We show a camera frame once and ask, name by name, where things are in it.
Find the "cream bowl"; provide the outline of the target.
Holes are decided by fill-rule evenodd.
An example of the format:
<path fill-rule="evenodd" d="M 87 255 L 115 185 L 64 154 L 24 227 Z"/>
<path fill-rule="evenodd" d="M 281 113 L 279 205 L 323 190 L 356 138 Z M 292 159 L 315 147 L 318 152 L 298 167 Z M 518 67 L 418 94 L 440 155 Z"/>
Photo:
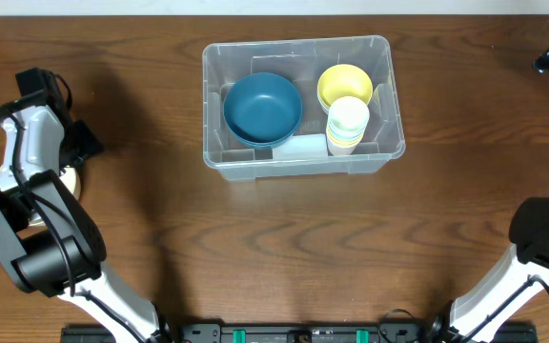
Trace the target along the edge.
<path fill-rule="evenodd" d="M 7 167 L 0 167 L 0 190 L 5 191 L 12 188 L 11 184 L 11 172 L 8 171 Z M 61 171 L 59 175 L 60 180 L 65 185 L 65 187 L 73 194 L 74 198 L 78 200 L 81 193 L 81 183 L 80 176 L 75 168 L 67 166 L 64 170 Z M 44 221 L 41 217 L 33 213 L 29 221 L 30 226 L 44 226 Z"/>

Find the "dark blue bowl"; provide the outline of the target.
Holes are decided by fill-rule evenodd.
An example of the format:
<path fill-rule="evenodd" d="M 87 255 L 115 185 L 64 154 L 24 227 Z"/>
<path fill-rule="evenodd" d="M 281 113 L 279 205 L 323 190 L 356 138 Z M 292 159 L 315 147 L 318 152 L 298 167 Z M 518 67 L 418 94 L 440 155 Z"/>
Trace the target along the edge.
<path fill-rule="evenodd" d="M 251 136 L 245 132 L 230 131 L 230 133 L 241 143 L 255 149 L 273 149 L 283 145 L 294 136 L 294 134 L 290 131 L 277 139 L 264 140 L 259 137 Z"/>
<path fill-rule="evenodd" d="M 236 82 L 222 104 L 230 131 L 264 140 L 295 133 L 303 119 L 303 101 L 297 87 L 281 75 L 259 72 Z"/>

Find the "small yellow bowl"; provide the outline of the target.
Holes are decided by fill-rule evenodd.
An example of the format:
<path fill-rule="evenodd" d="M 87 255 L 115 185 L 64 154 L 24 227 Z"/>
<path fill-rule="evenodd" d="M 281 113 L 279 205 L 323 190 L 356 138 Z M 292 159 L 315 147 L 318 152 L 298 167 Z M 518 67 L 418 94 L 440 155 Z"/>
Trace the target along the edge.
<path fill-rule="evenodd" d="M 316 93 L 329 107 L 344 96 L 353 96 L 368 104 L 373 91 L 369 75 L 351 64 L 338 64 L 328 68 L 320 75 L 316 86 Z"/>

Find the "cream cup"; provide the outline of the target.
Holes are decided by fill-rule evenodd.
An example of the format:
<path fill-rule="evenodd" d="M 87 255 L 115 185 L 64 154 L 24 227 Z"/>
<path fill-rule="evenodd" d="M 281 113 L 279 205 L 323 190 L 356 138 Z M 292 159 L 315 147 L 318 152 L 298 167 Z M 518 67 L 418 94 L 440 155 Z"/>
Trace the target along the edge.
<path fill-rule="evenodd" d="M 363 130 L 369 119 L 368 105 L 353 96 L 338 98 L 328 111 L 328 124 L 343 131 Z"/>

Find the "small white bowl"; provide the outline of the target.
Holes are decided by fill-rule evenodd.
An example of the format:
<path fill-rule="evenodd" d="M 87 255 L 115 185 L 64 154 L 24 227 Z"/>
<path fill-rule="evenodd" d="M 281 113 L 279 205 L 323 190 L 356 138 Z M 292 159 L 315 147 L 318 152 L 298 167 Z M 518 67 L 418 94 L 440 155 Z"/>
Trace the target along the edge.
<path fill-rule="evenodd" d="M 329 109 L 330 107 L 321 99 L 321 97 L 319 95 L 317 95 L 317 100 L 321 106 L 321 108 L 323 109 L 323 111 L 329 115 Z"/>

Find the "pink cup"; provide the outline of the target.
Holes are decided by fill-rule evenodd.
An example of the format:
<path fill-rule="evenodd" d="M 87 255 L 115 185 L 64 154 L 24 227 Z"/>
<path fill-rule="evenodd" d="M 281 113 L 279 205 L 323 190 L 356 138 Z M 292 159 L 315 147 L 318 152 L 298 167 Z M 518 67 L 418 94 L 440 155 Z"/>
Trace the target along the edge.
<path fill-rule="evenodd" d="M 329 153 L 333 156 L 342 156 L 342 155 L 350 155 L 353 153 L 353 151 L 356 149 L 357 144 L 351 145 L 351 146 L 339 146 L 333 141 L 328 140 L 327 146 Z"/>

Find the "light blue cup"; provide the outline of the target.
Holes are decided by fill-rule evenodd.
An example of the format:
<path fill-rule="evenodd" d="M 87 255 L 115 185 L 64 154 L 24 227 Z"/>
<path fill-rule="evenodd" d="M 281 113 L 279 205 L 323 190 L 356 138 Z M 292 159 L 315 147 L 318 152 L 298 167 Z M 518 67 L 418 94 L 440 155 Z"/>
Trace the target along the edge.
<path fill-rule="evenodd" d="M 353 137 L 353 136 L 356 136 L 357 134 L 361 134 L 361 133 L 364 134 L 366 128 L 363 127 L 363 128 L 361 128 L 361 129 L 359 129 L 359 130 L 347 131 L 347 130 L 343 130 L 343 129 L 341 129 L 341 128 L 335 126 L 333 123 L 329 123 L 329 124 L 327 125 L 327 130 L 330 130 L 330 131 L 332 131 L 332 132 L 334 132 L 334 133 L 336 133 L 336 134 L 338 134 L 338 135 L 340 135 L 340 136 L 342 136 L 342 137 Z"/>

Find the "yellow cup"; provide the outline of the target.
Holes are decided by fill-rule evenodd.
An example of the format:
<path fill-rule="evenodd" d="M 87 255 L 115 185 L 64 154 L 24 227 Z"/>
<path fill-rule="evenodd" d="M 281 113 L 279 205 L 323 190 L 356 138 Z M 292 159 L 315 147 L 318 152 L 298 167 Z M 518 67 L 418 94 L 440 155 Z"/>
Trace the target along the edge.
<path fill-rule="evenodd" d="M 358 135 L 357 137 L 354 137 L 353 139 L 340 139 L 335 136 L 327 135 L 327 139 L 334 145 L 339 147 L 354 147 L 356 146 L 361 139 L 363 138 L 363 135 Z"/>
<path fill-rule="evenodd" d="M 339 146 L 353 146 L 358 144 L 363 138 L 363 133 L 353 137 L 342 137 L 330 130 L 326 130 L 326 135 L 332 142 Z"/>

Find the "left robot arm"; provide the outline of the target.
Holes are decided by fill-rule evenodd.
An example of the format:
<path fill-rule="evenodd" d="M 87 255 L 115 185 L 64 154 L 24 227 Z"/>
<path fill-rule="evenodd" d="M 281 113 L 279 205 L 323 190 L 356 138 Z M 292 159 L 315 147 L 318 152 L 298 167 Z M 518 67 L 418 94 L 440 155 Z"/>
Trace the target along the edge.
<path fill-rule="evenodd" d="M 61 180 L 102 150 L 70 106 L 53 91 L 0 105 L 0 263 L 19 290 L 72 303 L 116 342 L 169 342 L 168 324 L 109 266 L 100 231 Z"/>

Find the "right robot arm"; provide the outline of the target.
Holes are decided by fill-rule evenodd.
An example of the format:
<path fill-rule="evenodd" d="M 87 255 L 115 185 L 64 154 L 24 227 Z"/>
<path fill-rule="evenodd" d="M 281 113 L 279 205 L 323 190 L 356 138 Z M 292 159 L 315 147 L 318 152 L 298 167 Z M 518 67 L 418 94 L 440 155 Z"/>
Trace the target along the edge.
<path fill-rule="evenodd" d="M 531 324 L 508 319 L 540 292 L 549 296 L 549 197 L 521 203 L 509 229 L 510 245 L 468 293 L 439 314 L 423 342 L 537 342 Z"/>

